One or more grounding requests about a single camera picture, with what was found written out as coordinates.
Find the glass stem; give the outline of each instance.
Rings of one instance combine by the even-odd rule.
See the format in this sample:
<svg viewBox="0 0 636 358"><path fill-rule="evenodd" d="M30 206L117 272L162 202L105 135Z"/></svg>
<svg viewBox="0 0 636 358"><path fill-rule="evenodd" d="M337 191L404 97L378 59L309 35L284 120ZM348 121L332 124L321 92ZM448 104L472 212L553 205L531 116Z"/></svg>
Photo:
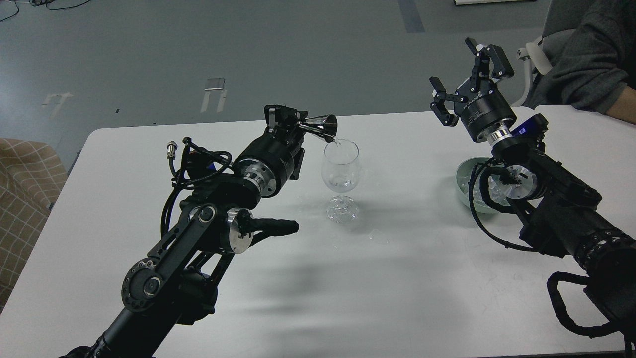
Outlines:
<svg viewBox="0 0 636 358"><path fill-rule="evenodd" d="M349 203L345 200L344 195L340 194L336 201L336 210L344 211L349 208Z"/></svg>

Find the chair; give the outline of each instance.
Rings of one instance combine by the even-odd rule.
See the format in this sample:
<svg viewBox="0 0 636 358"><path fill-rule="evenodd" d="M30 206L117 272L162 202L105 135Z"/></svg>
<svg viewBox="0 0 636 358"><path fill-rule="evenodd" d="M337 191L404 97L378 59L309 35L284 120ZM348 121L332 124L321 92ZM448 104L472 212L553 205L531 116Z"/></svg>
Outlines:
<svg viewBox="0 0 636 358"><path fill-rule="evenodd" d="M51 146L0 138L0 312L66 179Z"/></svg>
<svg viewBox="0 0 636 358"><path fill-rule="evenodd" d="M521 106L530 94L536 74L545 75L552 69L552 59L559 55L579 27L583 16L596 0L552 0L543 24L543 33L533 42L517 50L523 61L523 95L513 107Z"/></svg>

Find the wine glass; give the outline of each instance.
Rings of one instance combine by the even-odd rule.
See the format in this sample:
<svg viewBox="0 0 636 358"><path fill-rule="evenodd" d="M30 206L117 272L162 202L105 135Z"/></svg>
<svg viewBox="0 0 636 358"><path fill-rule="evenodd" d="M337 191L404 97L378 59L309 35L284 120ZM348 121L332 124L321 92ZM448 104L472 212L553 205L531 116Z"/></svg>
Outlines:
<svg viewBox="0 0 636 358"><path fill-rule="evenodd" d="M322 180L329 189L340 193L327 204L327 217L339 224L355 220L360 211L353 199L342 195L360 181L358 154L357 145L350 140L336 138L324 147Z"/></svg>

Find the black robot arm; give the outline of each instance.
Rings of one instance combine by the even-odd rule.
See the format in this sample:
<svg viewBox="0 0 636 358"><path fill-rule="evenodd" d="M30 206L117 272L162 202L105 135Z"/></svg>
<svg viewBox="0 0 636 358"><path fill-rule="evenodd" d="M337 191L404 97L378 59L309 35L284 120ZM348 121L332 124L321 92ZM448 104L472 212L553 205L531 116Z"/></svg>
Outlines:
<svg viewBox="0 0 636 358"><path fill-rule="evenodd" d="M484 201L501 212L516 214L523 224L520 238L530 246L520 247L492 236L471 203L473 217L489 236L507 247L558 257L569 254L587 272L588 277L555 273L548 280L555 313L567 329L590 337L621 331L626 341L636 341L636 242L596 212L601 201L596 190L545 154L542 139L548 122L543 116L533 116L510 129L516 116L488 77L489 60L495 63L492 77L513 74L501 48L490 45L478 50L474 40L466 39L466 43L475 55L471 77L454 95L446 93L439 78L431 77L436 90L431 108L443 125L455 125L461 119L473 141L491 145L493 158L474 168L469 197L472 200L472 187L481 174ZM454 102L454 115L445 109L445 101ZM491 175L499 176L509 206L495 204L490 198L486 184ZM541 200L536 208L529 203L533 199ZM585 293L609 323L576 325L558 293L561 281L585 285Z"/></svg>
<svg viewBox="0 0 636 358"><path fill-rule="evenodd" d="M269 236L298 231L292 220L254 218L251 209L261 197L272 197L288 179L298 179L303 136L311 132L333 141L333 115L307 118L304 111L266 106L267 128L232 162L228 152L211 152L185 138L181 167L168 158L173 193L162 214L161 240L128 270L121 288L124 309L94 346L78 347L68 357L150 358L175 324L192 325L214 313L219 282L235 254ZM225 169L233 173L224 173ZM170 227L176 197L181 201L178 223ZM219 257L212 273L202 266Z"/></svg>

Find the green bowl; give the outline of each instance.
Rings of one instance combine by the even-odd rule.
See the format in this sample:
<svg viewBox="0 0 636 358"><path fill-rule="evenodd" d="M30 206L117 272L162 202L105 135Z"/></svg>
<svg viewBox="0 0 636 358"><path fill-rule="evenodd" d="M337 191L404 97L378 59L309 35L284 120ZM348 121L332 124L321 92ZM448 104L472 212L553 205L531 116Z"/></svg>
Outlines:
<svg viewBox="0 0 636 358"><path fill-rule="evenodd" d="M470 208L469 204L468 204L468 192L464 193L461 189L461 184L462 184L462 178L468 176L471 176L471 172L473 170L473 167L475 166L475 164L477 163L484 163L487 160L489 160L490 158L486 158L486 157L475 157L475 158L470 158L470 159L466 159L465 161L462 162L462 164L459 164L459 166L457 167L457 170L455 172L455 189L457 189L457 196L459 197L459 201L461 201L462 203L464 203L464 205L466 205L466 207ZM475 187L478 188L479 187L479 177L477 178L477 182L475 183ZM489 207L488 205L485 204L481 204L475 201L474 203L475 205L475 211L477 211L478 213L484 213L484 214L495 214L498 213L497 210Z"/></svg>

